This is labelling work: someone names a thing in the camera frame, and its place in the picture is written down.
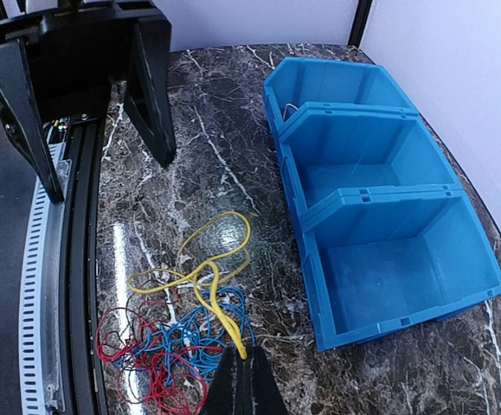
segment yellow wire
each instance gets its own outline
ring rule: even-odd
[[[181,254],[183,253],[185,248],[188,246],[188,244],[194,238],[196,238],[196,236],[198,236],[200,233],[202,233],[203,231],[205,231],[206,229],[208,229],[209,227],[214,225],[218,220],[221,220],[222,218],[225,218],[226,216],[236,216],[236,217],[242,219],[242,221],[244,222],[244,225],[246,226],[246,229],[247,229],[247,234],[246,234],[244,240],[235,249],[233,249],[232,251],[221,253],[219,255],[215,255],[214,257],[206,259],[199,266],[197,266],[197,268],[193,272],[191,272],[190,274],[187,274],[187,275],[183,275],[181,272],[177,272],[177,271],[173,271],[173,270],[165,270],[165,269],[156,268],[156,269],[148,270],[148,271],[145,271],[145,272],[142,272],[139,274],[131,275],[129,277],[129,280],[127,281],[127,283],[129,285],[129,288],[131,288],[132,291],[137,292],[138,294],[153,294],[155,292],[167,290],[168,288],[176,287],[177,285],[180,285],[182,283],[186,283],[189,281],[192,282],[192,284],[194,286],[196,298],[198,299],[200,304],[202,304],[204,307],[206,307],[208,310],[210,310],[212,313],[214,313],[217,316],[218,320],[222,323],[223,327],[225,328],[225,330],[227,330],[229,336],[233,340],[237,350],[239,351],[239,354],[241,355],[241,359],[245,360],[247,358],[247,350],[244,347],[244,344],[242,343],[241,332],[239,331],[239,327],[236,324],[236,322],[231,317],[229,317],[225,313],[223,313],[222,308],[220,307],[219,303],[217,302],[217,290],[218,290],[218,287],[220,284],[224,284],[227,281],[229,281],[229,279],[231,279],[235,275],[239,274],[250,263],[250,254],[248,253],[248,250],[246,249],[246,245],[248,244],[248,241],[250,240],[250,234],[252,232],[252,228],[250,227],[250,222],[248,221],[248,219],[244,215],[239,214],[238,212],[225,212],[224,214],[220,214],[219,216],[215,217],[214,219],[212,219],[211,221],[206,223],[203,227],[199,228],[194,233],[192,233],[187,238],[187,240],[185,240],[183,242],[183,244],[181,245],[181,248],[179,249],[179,253],[178,253],[177,257],[181,256]],[[225,278],[220,278],[220,276],[221,276],[220,270],[215,262],[220,260],[220,259],[231,257],[240,251],[243,251],[245,253],[246,257],[245,257],[244,263],[241,266],[239,266],[236,270],[229,273]],[[211,268],[212,272],[214,273],[214,279],[211,283],[206,283],[206,284],[199,283],[198,276],[207,267]],[[138,288],[138,287],[134,286],[134,284],[132,282],[132,280],[134,278],[143,277],[143,276],[151,274],[153,272],[165,272],[165,273],[168,273],[170,275],[174,275],[178,279],[171,281],[168,284],[160,285],[159,287],[156,287],[156,288],[142,289],[142,288]],[[202,298],[202,295],[200,294],[200,287],[211,287],[210,292],[209,292],[210,304],[208,304],[206,302],[206,300],[204,300]]]

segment yellow cable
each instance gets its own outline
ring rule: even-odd
[[[181,272],[173,271],[173,270],[165,270],[165,269],[152,269],[148,270],[139,274],[133,274],[129,277],[129,280],[127,281],[129,288],[131,288],[132,291],[137,292],[138,294],[153,294],[155,292],[163,291],[168,288],[173,288],[176,287],[177,285],[180,285],[182,283],[186,282],[192,282],[195,290],[195,295],[200,304],[202,304],[204,307],[206,307],[208,310],[213,312],[219,321],[222,323],[223,327],[225,330],[227,330],[229,336],[233,340],[237,350],[239,351],[239,354],[241,355],[241,358],[245,360],[247,358],[247,350],[244,347],[244,344],[242,343],[242,338],[241,338],[241,332],[239,331],[239,327],[236,324],[236,322],[229,316],[227,316],[225,313],[223,313],[222,308],[220,307],[219,303],[217,302],[217,290],[220,284],[224,284],[229,279],[234,277],[235,275],[239,274],[242,270],[244,270],[248,264],[250,263],[250,254],[248,253],[248,250],[246,249],[246,245],[248,244],[248,241],[250,240],[250,234],[252,232],[252,228],[250,227],[250,222],[248,222],[248,219],[242,215],[239,214],[238,212],[225,212],[224,214],[220,214],[219,216],[215,217],[208,223],[206,223],[203,227],[200,229],[196,230],[194,233],[192,233],[187,240],[183,242],[181,245],[181,249],[179,249],[179,253],[177,257],[180,257],[181,254],[183,253],[184,249],[187,247],[187,245],[194,239],[196,236],[198,236],[200,233],[214,225],[218,220],[221,220],[222,218],[226,216],[236,216],[244,222],[244,225],[246,226],[247,229],[247,234],[242,243],[237,246],[235,249],[229,252],[225,252],[219,255],[215,255],[214,257],[211,257],[209,259],[206,259],[204,262],[202,262],[197,268],[191,272],[190,274],[183,275]],[[244,263],[239,266],[236,270],[233,272],[229,273],[225,278],[221,278],[220,270],[217,264],[215,263],[216,261],[224,258],[231,257],[235,255],[236,253],[243,251],[245,253],[245,261]],[[211,268],[212,272],[214,273],[214,279],[211,283],[206,283],[202,284],[198,282],[198,276],[200,273],[205,269],[205,268]],[[151,274],[153,272],[165,272],[169,273],[171,275],[176,276],[178,279],[171,281],[168,284],[161,285],[156,288],[149,288],[149,289],[142,289],[135,287],[132,280],[134,278],[140,278],[145,275]],[[202,298],[202,295],[200,294],[200,287],[211,287],[210,292],[209,292],[209,301],[210,304],[206,302]]]

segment blue storage container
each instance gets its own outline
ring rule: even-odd
[[[285,58],[264,82],[263,95],[276,139],[306,108],[418,114],[383,67],[363,63]]]
[[[367,201],[341,193],[301,231],[319,351],[452,316],[501,294],[497,260],[463,190]]]
[[[301,222],[341,188],[363,197],[462,189],[417,117],[308,109],[279,139],[278,156]]]

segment white wall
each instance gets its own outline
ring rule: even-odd
[[[374,0],[362,49],[439,133],[501,231],[501,0]]]
[[[357,0],[153,0],[173,25],[172,50],[348,41]]]

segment black marble table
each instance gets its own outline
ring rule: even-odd
[[[168,169],[152,159],[123,106],[112,103],[100,177],[100,311],[125,305],[134,271],[178,265],[177,248],[210,218],[227,210],[255,213],[252,263],[233,284],[247,294],[258,343],[290,413],[501,414],[501,297],[444,322],[317,352],[261,99],[263,80],[285,56],[369,61],[355,49],[312,45],[172,54],[168,92],[178,151]],[[501,266],[501,236],[449,158]],[[203,245],[212,249],[218,236]],[[171,312],[179,317],[183,306]],[[117,370],[106,366],[110,412],[146,413],[143,405],[121,402]]]

